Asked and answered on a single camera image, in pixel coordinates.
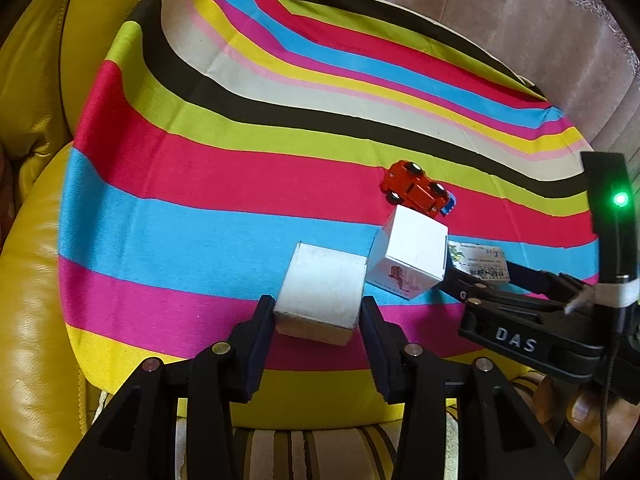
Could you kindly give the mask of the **person's right hand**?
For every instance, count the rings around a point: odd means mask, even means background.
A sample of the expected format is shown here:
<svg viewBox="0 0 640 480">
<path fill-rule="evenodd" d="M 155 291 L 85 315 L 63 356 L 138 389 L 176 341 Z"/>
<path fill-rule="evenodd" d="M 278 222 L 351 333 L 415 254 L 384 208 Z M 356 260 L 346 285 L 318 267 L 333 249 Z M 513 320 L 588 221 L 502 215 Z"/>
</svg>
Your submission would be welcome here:
<svg viewBox="0 0 640 480">
<path fill-rule="evenodd" d="M 588 391 L 576 392 L 570 400 L 563 400 L 559 391 L 552 385 L 552 378 L 546 377 L 533 395 L 536 419 L 554 440 L 556 429 L 554 420 L 562 410 L 566 420 L 581 434 L 585 434 L 593 443 L 593 448 L 585 465 L 579 469 L 576 479 L 599 479 L 601 457 L 600 407 L 602 401 Z M 606 468 L 624 447 L 639 419 L 638 405 L 632 405 L 624 399 L 608 401 L 608 443 L 606 444 Z"/>
</svg>

